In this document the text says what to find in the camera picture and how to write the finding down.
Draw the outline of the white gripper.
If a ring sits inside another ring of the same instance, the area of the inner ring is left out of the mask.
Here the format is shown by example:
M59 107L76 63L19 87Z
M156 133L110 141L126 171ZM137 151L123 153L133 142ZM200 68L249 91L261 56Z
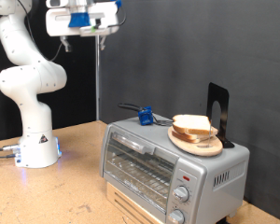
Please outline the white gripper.
M59 36L65 52L71 52L72 47L67 40L68 35L93 36L101 35L99 49L105 49L106 35L114 34L117 26L117 9L112 8L89 8L90 24L84 27L70 27L70 11L63 8L50 9L46 14L46 27L50 36Z

